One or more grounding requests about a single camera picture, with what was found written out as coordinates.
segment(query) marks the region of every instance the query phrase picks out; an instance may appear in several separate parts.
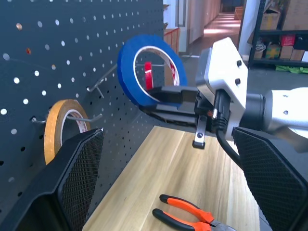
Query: black cable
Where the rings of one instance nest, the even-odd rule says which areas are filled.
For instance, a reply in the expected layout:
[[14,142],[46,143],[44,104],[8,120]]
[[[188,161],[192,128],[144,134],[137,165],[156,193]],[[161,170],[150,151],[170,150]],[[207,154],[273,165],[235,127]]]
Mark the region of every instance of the black cable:
[[216,130],[217,140],[222,147],[222,149],[228,154],[228,156],[240,167],[242,168],[242,163],[240,156],[233,150],[229,143],[225,139],[225,134],[222,130]]
[[217,110],[217,117],[213,121],[213,126],[215,127],[216,137],[222,149],[240,168],[242,168],[240,156],[232,149],[225,139],[230,116],[230,103],[230,96],[225,90],[219,89],[216,91],[214,108]]

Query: wooden tabletop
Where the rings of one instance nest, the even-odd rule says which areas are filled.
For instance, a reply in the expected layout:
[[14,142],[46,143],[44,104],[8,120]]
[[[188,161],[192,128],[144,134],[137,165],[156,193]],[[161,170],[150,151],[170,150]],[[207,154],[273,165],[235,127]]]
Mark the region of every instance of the wooden tabletop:
[[98,205],[83,231],[173,231],[152,215],[160,208],[181,219],[197,219],[159,200],[188,200],[237,231],[259,231],[258,206],[243,171],[216,138],[205,150],[192,147],[194,134],[155,127]]

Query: blue painter's tape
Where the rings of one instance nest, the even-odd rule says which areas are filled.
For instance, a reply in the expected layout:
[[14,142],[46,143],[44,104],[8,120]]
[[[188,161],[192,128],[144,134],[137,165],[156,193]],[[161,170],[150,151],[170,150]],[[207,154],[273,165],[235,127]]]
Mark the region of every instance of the blue painter's tape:
[[156,35],[137,35],[122,47],[117,61],[117,73],[124,93],[135,105],[150,106],[160,102],[140,85],[135,71],[137,56],[149,51],[161,56],[173,72],[174,85],[187,85],[185,70],[179,56]]

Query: pliers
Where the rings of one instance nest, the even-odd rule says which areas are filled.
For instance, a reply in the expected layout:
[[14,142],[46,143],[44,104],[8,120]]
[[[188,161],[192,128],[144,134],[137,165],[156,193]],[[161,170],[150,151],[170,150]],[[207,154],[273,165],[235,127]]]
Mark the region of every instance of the pliers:
[[200,220],[199,222],[191,223],[181,220],[158,208],[153,209],[152,213],[154,217],[161,220],[163,223],[169,225],[170,227],[173,227],[174,229],[180,231],[236,231],[230,226],[216,221],[210,212],[203,211],[189,201],[164,194],[160,195],[159,199],[168,205],[181,208],[195,215]]

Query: black pegboard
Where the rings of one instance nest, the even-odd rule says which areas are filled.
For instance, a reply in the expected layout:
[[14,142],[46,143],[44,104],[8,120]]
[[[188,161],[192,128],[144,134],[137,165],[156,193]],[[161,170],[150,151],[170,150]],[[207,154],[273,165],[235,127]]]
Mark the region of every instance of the black pegboard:
[[[45,167],[44,120],[62,99],[77,99],[89,117],[103,114],[105,141],[91,211],[151,131],[156,121],[124,95],[116,71],[87,92],[117,62],[125,41],[137,34],[163,37],[162,0],[2,0],[0,2],[0,222]],[[143,53],[138,62],[161,64]],[[136,67],[142,82],[143,67]],[[155,67],[154,84],[164,84]],[[76,128],[69,129],[74,135]]]

